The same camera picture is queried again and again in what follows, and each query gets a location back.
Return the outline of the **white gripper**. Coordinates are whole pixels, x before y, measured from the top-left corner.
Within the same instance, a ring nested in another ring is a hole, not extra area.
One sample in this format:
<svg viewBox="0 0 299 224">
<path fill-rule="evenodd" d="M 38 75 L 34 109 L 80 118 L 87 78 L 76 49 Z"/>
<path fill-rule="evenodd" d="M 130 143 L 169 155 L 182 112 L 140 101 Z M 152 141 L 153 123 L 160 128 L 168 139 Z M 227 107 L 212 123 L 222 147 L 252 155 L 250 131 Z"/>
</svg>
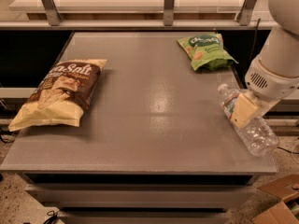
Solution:
<svg viewBox="0 0 299 224">
<path fill-rule="evenodd" d="M 245 82 L 250 91 L 238 95 L 230 117 L 237 129 L 243 129 L 252 119 L 262 117 L 278 100 L 294 92 L 298 87 L 299 77 L 279 75 L 264 66 L 257 56 L 251 62 Z"/>
</svg>

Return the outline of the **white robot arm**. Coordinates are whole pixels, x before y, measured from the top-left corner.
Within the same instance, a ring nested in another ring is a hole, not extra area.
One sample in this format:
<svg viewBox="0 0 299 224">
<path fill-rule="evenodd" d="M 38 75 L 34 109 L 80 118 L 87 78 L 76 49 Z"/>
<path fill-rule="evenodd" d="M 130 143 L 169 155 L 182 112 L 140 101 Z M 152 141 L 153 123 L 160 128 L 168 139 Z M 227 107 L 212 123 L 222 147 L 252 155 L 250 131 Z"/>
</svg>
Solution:
<svg viewBox="0 0 299 224">
<path fill-rule="evenodd" d="M 230 121 L 241 129 L 267 113 L 299 85 L 299 0 L 268 0 L 277 23 L 245 75 Z"/>
</svg>

